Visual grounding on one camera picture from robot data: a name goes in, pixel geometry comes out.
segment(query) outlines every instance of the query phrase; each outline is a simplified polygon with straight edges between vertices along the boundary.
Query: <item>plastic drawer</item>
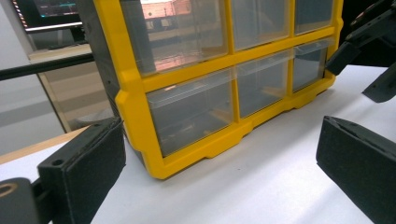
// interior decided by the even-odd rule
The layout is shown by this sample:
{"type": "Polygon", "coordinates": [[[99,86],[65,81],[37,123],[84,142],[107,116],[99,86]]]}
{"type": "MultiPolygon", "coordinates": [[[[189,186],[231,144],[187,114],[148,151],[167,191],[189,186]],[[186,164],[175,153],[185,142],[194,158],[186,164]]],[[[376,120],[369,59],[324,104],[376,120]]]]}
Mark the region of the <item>plastic drawer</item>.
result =
{"type": "Polygon", "coordinates": [[[142,2],[120,1],[142,76],[228,52],[223,1],[142,2]]]}
{"type": "Polygon", "coordinates": [[[327,47],[333,43],[332,38],[325,38],[294,48],[294,92],[323,78],[327,47]]]}
{"type": "Polygon", "coordinates": [[[289,0],[233,0],[235,49],[248,49],[289,35],[289,0]]]}
{"type": "Polygon", "coordinates": [[[242,118],[281,100],[286,95],[288,61],[292,50],[236,66],[239,112],[242,118]]]}
{"type": "Polygon", "coordinates": [[[311,32],[332,23],[333,0],[296,0],[296,35],[311,32]]]}
{"type": "Polygon", "coordinates": [[[147,94],[164,157],[232,122],[231,80],[225,69],[147,94]]]}

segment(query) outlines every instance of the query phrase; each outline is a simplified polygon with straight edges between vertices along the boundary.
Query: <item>table surface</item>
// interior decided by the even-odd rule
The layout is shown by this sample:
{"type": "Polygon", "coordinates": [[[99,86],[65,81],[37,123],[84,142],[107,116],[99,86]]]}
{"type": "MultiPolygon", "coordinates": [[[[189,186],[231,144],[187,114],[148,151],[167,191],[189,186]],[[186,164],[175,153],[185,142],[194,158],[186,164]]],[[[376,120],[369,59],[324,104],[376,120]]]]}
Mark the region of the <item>table surface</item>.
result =
{"type": "MultiPolygon", "coordinates": [[[[239,145],[166,180],[150,177],[126,145],[127,165],[92,223],[372,223],[315,156],[326,115],[396,142],[396,100],[376,104],[361,94],[385,70],[348,66],[311,104],[267,121],[239,145]]],[[[35,180],[35,167],[62,145],[0,165],[0,180],[35,180]]]]}

